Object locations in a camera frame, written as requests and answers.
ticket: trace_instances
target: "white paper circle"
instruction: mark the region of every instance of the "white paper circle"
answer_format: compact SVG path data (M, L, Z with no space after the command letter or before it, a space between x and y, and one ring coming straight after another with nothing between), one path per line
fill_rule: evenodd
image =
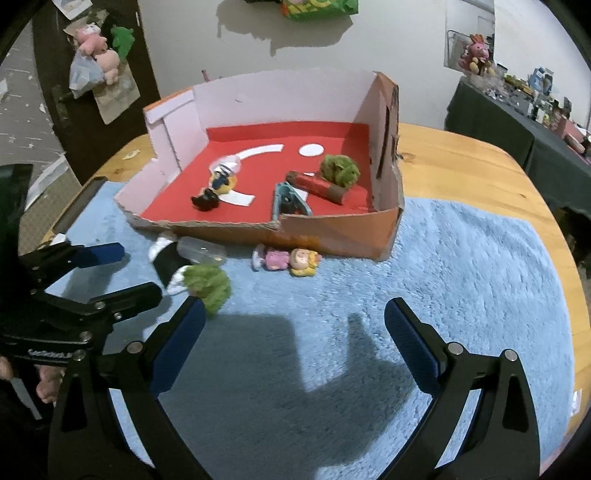
M300 148L300 155L302 157L317 157L324 153L324 147L317 143L309 143Z

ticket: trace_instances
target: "blue clip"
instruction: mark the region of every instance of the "blue clip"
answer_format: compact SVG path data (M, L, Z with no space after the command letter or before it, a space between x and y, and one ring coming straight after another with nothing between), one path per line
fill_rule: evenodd
M312 210L296 192L294 187L286 181L282 181L275 185L273 221L277 220L281 214L293 215L297 211L300 211L302 215L312 216Z

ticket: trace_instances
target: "plush toy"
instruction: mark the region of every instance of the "plush toy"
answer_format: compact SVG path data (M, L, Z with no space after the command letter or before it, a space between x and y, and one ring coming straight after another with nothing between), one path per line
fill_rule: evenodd
M355 160L346 155L327 155L320 164L323 179L348 189L357 183L360 172Z
M187 267L183 283L193 297L205 305L208 316L215 315L232 294L232 286L226 272L217 265L197 264Z
M483 71L489 71L492 63L489 63L488 45L481 34L470 35L472 44L460 58L458 65L464 70L470 70L475 75L481 75Z
M95 57L99 67L105 74L105 82L107 85L113 85L119 79L119 55L115 50L107 50Z
M100 28L96 24L85 25L76 30L78 50L87 56L95 56L107 50L107 39L100 36Z
M119 54L119 59L124 61L135 42L134 31L132 28L113 27L111 35L113 35L113 48Z

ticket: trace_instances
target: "doll figurine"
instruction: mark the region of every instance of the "doll figurine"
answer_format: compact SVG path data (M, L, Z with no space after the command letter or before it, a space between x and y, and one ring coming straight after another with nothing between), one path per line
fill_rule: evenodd
M313 250L296 248L290 254L290 272L296 277L313 277L322 256Z
M290 254L283 250L268 248L265 252L265 245L259 244L252 252L252 268L255 271L266 267L270 271L287 270L290 266Z

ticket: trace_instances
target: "finger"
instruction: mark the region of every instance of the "finger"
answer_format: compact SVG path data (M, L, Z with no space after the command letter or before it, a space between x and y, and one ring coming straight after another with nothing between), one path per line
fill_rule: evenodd
M13 378L14 372L8 358L0 356L0 379L12 380Z

